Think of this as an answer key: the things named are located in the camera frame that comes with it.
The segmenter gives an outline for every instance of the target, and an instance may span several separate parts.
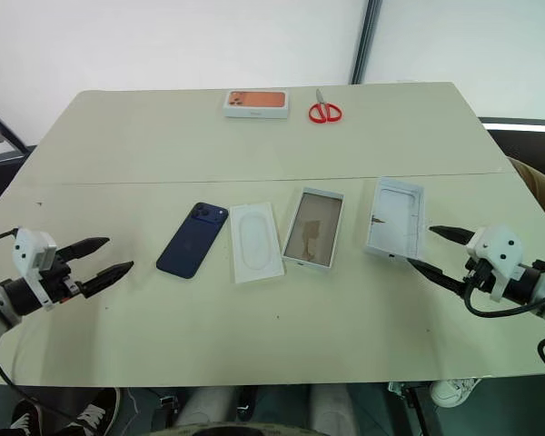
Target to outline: white sneaker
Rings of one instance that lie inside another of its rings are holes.
[[[440,407],[456,407],[463,404],[481,379],[438,380],[430,385],[432,401]]]

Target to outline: floor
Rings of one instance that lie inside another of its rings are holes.
[[[96,393],[92,389],[26,388],[26,390],[71,414],[78,414]],[[175,388],[134,388],[123,390],[122,408],[109,436],[129,436],[150,430],[159,396],[175,394],[185,397],[189,390]],[[277,386],[259,391],[253,421],[280,422],[306,426],[306,386]],[[387,401],[396,397],[387,392],[384,383],[357,383],[349,385],[353,408],[361,436],[393,436],[399,428],[392,422]],[[133,395],[139,413],[135,415]],[[0,428],[10,423],[10,413],[17,402],[16,395],[0,386]],[[418,421],[408,409],[412,434],[419,436]],[[545,435],[545,376],[485,380],[479,384],[468,401],[454,409],[438,409],[444,434],[466,436],[492,434],[493,436]],[[46,416],[45,434],[56,431],[65,423]]]

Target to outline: red scissors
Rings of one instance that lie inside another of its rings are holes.
[[[315,110],[319,116],[315,116],[313,113]],[[342,119],[342,110],[335,104],[325,103],[321,90],[317,89],[317,103],[311,106],[311,109],[309,109],[309,119],[317,124],[335,123],[336,121]]]

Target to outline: sneaker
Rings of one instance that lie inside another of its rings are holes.
[[[12,413],[12,430],[21,430],[25,436],[42,436],[41,428],[42,414],[40,409],[30,401],[22,400],[16,404]]]
[[[90,425],[99,431],[103,436],[109,432],[115,422],[117,412],[119,412],[119,403],[121,400],[121,391],[117,388],[105,388],[97,393],[94,400],[76,417],[76,420]],[[68,427],[78,427],[78,424],[71,422]],[[84,429],[85,436],[92,436],[93,432]]]
[[[481,379],[438,380],[430,385],[430,396],[440,407],[463,404]]]

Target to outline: phone back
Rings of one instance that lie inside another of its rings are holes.
[[[157,269],[192,278],[227,217],[228,211],[222,207],[197,203],[155,263]]]

